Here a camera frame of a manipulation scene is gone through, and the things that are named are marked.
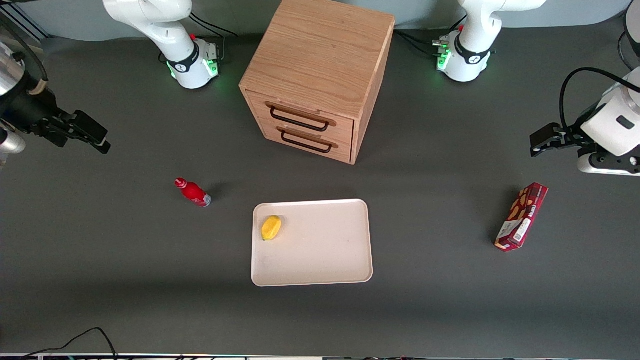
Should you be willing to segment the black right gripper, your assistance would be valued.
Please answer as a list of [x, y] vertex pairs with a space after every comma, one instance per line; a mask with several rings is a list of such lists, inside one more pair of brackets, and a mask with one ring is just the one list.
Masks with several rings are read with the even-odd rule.
[[48, 89], [38, 95], [10, 91], [1, 96], [0, 102], [1, 119], [5, 123], [19, 132], [44, 138], [58, 148], [75, 140], [106, 155], [112, 147], [106, 139], [108, 130], [84, 111], [75, 111], [70, 124], [63, 123], [67, 112], [58, 107], [55, 94]]

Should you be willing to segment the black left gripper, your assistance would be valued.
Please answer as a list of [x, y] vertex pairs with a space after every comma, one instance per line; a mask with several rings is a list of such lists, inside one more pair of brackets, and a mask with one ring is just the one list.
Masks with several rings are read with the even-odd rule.
[[595, 141], [589, 137], [578, 125], [563, 127], [560, 123], [552, 122], [529, 136], [530, 157], [539, 157], [550, 150], [565, 150], [578, 147], [583, 152], [597, 152]]

